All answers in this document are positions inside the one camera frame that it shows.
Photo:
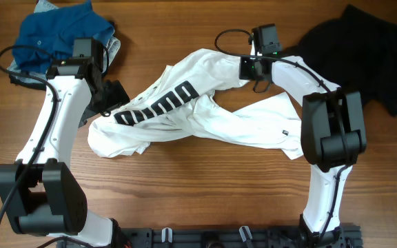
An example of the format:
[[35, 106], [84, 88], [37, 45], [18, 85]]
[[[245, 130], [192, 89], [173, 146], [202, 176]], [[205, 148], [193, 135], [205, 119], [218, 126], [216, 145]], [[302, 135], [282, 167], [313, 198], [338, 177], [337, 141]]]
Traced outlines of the white Puma t-shirt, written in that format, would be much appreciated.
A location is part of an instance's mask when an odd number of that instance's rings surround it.
[[162, 75], [109, 117], [95, 119], [88, 144], [100, 157], [143, 153], [152, 142], [188, 136], [237, 145], [281, 149], [289, 159], [303, 155], [301, 120], [288, 95], [281, 93], [230, 112], [214, 100], [217, 90], [243, 87], [240, 59], [199, 49]]

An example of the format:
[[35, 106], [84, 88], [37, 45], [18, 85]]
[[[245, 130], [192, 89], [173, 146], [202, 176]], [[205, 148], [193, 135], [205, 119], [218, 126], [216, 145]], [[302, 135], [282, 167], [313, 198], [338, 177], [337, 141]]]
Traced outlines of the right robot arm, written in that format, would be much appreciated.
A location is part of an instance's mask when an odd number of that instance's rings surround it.
[[267, 230], [269, 247], [362, 247], [359, 226], [341, 224], [345, 182], [367, 140], [359, 92], [344, 93], [299, 56], [285, 56], [274, 24], [249, 32], [250, 56], [239, 76], [276, 84], [301, 102], [301, 146], [311, 165], [309, 198], [299, 224]]

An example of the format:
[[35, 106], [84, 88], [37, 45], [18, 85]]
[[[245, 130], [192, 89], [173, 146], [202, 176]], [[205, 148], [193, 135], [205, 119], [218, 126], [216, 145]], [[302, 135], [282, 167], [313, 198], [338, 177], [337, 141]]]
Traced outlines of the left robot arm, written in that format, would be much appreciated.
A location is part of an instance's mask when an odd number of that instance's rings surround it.
[[7, 218], [16, 234], [47, 236], [61, 247], [130, 247], [117, 221], [88, 209], [70, 171], [79, 127], [128, 103], [118, 81], [106, 81], [108, 52], [100, 41], [79, 38], [72, 56], [53, 59], [46, 76], [43, 107], [15, 162], [0, 165], [0, 224]]

